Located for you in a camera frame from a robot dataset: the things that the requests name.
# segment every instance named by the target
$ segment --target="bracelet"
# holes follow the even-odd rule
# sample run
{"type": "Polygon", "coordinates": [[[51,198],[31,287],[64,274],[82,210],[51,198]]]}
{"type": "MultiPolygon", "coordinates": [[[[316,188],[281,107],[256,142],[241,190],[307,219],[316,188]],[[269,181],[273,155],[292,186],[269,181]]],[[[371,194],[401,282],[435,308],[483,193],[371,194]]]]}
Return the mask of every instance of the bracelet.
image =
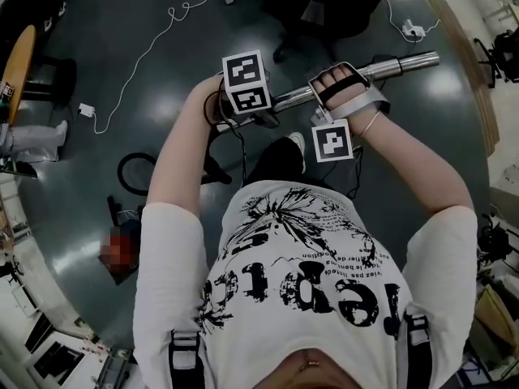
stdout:
{"type": "Polygon", "coordinates": [[[376,118],[379,116],[380,114],[380,111],[377,111],[376,114],[373,116],[373,118],[371,119],[370,123],[367,125],[367,127],[364,129],[364,131],[362,132],[362,134],[360,134],[361,137],[364,138],[364,135],[366,135],[367,131],[371,128],[371,126],[373,125],[373,122],[375,122],[376,118]]]}

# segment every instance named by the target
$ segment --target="shirt sleeve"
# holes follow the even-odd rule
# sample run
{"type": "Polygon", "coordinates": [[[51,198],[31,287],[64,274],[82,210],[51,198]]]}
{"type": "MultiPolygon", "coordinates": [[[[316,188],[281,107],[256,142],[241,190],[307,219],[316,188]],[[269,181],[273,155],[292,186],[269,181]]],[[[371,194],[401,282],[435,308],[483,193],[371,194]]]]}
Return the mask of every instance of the shirt sleeve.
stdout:
{"type": "Polygon", "coordinates": [[[172,204],[144,208],[133,334],[135,359],[150,389],[171,388],[172,331],[198,331],[208,277],[202,225],[172,204]]]}
{"type": "Polygon", "coordinates": [[[408,245],[403,274],[414,303],[430,314],[431,387],[461,365],[476,301],[477,234],[474,212],[455,206],[430,218],[408,245]]]}

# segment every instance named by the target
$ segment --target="forearm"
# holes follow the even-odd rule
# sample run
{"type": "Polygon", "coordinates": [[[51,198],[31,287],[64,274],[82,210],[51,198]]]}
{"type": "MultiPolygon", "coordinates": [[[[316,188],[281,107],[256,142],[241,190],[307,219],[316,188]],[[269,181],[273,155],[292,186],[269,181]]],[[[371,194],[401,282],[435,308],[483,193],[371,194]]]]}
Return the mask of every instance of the forearm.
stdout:
{"type": "MultiPolygon", "coordinates": [[[[361,134],[375,111],[354,121],[361,134]]],[[[364,139],[400,174],[430,213],[461,205],[473,208],[469,191],[458,172],[425,144],[379,114],[364,139]]]]}
{"type": "Polygon", "coordinates": [[[157,160],[147,203],[172,203],[199,215],[200,183],[211,130],[204,116],[206,97],[201,88],[188,96],[157,160]]]}

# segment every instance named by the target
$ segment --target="white t-shirt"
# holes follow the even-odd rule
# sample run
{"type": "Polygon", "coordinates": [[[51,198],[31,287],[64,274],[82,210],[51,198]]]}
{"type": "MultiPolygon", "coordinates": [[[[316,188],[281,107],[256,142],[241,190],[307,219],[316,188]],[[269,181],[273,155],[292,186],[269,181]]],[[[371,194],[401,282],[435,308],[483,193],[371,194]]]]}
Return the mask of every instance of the white t-shirt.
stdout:
{"type": "Polygon", "coordinates": [[[208,273],[199,220],[166,203],[143,213],[135,357],[151,389],[171,388],[172,331],[198,331],[206,387],[249,389],[291,353],[317,348],[360,387],[397,387],[396,335],[412,301],[430,322],[440,387],[461,364],[474,314],[477,220],[432,218],[402,272],[335,191],[263,181],[241,189],[208,273]]]}

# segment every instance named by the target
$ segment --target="silver metal pipe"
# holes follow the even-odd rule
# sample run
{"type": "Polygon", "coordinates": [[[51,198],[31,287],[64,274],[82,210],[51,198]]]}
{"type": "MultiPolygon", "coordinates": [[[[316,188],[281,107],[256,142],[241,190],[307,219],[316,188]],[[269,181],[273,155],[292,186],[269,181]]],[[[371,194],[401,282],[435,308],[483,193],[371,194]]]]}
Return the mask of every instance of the silver metal pipe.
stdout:
{"type": "MultiPolygon", "coordinates": [[[[417,71],[439,64],[440,56],[437,52],[431,51],[404,58],[394,58],[383,62],[372,63],[371,65],[358,68],[357,71],[366,78],[376,81],[400,76],[405,72],[417,71]]],[[[306,86],[276,96],[273,100],[272,109],[275,113],[279,113],[284,109],[304,104],[313,99],[315,99],[314,93],[310,87],[306,86]]]]}

